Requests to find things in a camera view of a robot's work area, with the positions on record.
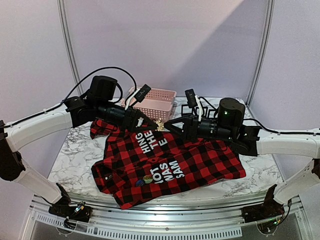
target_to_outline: table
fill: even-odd
[[[209,102],[218,107],[221,98],[208,97]],[[185,97],[177,97],[174,102],[172,118],[181,116],[181,104]],[[252,118],[246,108],[245,119]],[[254,121],[245,121],[245,125],[255,125]],[[103,159],[106,136],[90,138],[88,122],[70,130],[58,154],[48,179],[59,182],[72,197],[95,199],[102,203],[116,203],[111,194],[99,192],[91,173],[92,165]],[[231,201],[233,198],[253,198],[265,193],[269,187],[283,181],[280,171],[272,155],[243,156],[241,163],[246,177],[241,179],[220,180],[214,184],[193,189],[175,195],[162,196],[145,203],[149,205],[214,205]]]

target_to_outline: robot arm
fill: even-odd
[[[4,124],[0,121],[0,178],[19,183],[43,197],[52,206],[49,212],[61,217],[72,216],[76,207],[59,184],[54,184],[27,164],[18,152],[25,145],[52,133],[75,128],[95,119],[108,121],[123,131],[138,132],[154,130],[158,126],[140,110],[115,105],[113,99],[117,80],[95,76],[90,89],[81,97],[67,98],[48,110],[17,122]],[[142,87],[137,101],[142,101],[150,88]],[[143,119],[143,127],[138,126]],[[88,222],[91,208],[86,206],[79,221]]]
[[[170,120],[164,124],[169,131],[190,141],[198,138],[224,141],[241,155],[258,156],[264,154],[300,155],[313,158],[307,166],[285,182],[269,188],[264,203],[243,212],[245,220],[258,221],[275,217],[283,212],[283,204],[289,202],[306,189],[320,183],[320,129],[302,131],[270,130],[260,126],[243,125],[245,106],[233,98],[223,98],[214,117],[204,114],[192,89],[185,91],[191,114]],[[195,114],[194,108],[200,109]]]

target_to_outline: shirt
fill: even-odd
[[[246,176],[239,155],[223,141],[184,141],[165,131],[123,132],[96,120],[90,135],[107,135],[104,159],[91,170],[98,189],[122,209],[182,193],[219,179]]]

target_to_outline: plaid shirt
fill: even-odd
[[[246,176],[239,156],[223,141],[183,141],[170,132],[121,132],[96,120],[90,136],[107,135],[104,160],[91,170],[99,190],[122,209],[154,198]]]

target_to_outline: wall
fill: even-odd
[[[15,121],[59,103],[74,85],[57,2],[0,1],[0,119]],[[45,176],[67,132],[47,136],[21,150]],[[17,240],[33,193],[0,179],[0,239]]]
[[[103,66],[138,85],[245,98],[258,60],[267,0],[68,0],[80,77]],[[131,80],[103,71],[124,91]],[[84,83],[84,89],[90,81]]]
[[[251,110],[266,127],[320,127],[320,2],[275,1],[271,32]],[[285,179],[310,159],[276,155]],[[320,186],[300,195],[314,239],[320,239]]]

